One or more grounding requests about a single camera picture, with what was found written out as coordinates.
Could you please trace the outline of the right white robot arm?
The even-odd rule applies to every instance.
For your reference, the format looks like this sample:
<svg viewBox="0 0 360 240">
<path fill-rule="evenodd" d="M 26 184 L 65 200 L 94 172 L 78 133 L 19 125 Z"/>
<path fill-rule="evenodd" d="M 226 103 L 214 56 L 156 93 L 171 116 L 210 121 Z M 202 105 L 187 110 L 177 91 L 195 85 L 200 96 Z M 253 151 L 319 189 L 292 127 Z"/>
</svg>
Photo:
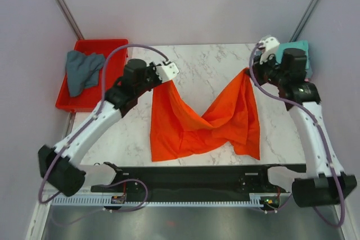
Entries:
<svg viewBox="0 0 360 240">
<path fill-rule="evenodd" d="M 341 205 L 356 189 L 354 175 L 345 173 L 330 143 L 322 117 L 320 95 L 316 86 L 306 81 L 305 52 L 297 48 L 284 51 L 278 64 L 271 55 L 267 62 L 261 55 L 250 56 L 248 74 L 262 93 L 263 84 L 278 89 L 276 100 L 282 101 L 298 131 L 305 155 L 306 172 L 297 173 L 275 166 L 257 178 L 263 191 L 279 186 L 292 193 L 299 207 Z"/>
</svg>

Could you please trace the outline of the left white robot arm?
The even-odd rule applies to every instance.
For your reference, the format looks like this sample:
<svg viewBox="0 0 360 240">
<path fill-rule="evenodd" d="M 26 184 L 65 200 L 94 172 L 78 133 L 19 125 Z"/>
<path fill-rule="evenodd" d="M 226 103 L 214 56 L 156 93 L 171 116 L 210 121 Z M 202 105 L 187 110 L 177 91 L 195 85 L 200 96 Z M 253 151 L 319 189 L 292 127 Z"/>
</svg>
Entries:
<svg viewBox="0 0 360 240">
<path fill-rule="evenodd" d="M 129 60 L 123 75 L 106 91 L 105 99 L 99 101 L 77 129 L 53 147 L 44 145 L 39 149 L 43 180 L 67 197 L 76 194 L 89 177 L 78 165 L 92 145 L 137 105 L 141 95 L 172 80 L 178 72 L 172 62 L 156 65 L 136 58 Z"/>
</svg>

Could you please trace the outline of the orange t shirt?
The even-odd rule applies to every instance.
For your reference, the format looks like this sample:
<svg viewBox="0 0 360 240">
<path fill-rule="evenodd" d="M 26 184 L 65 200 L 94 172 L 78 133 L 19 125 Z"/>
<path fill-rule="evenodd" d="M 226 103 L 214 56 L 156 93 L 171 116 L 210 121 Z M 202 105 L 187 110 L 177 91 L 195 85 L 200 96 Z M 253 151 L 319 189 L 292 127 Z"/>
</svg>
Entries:
<svg viewBox="0 0 360 240">
<path fill-rule="evenodd" d="M 153 162 L 207 153 L 227 142 L 235 154 L 260 160 L 260 123 L 246 69 L 229 82 L 201 116 L 185 103 L 172 81 L 153 90 Z"/>
</svg>

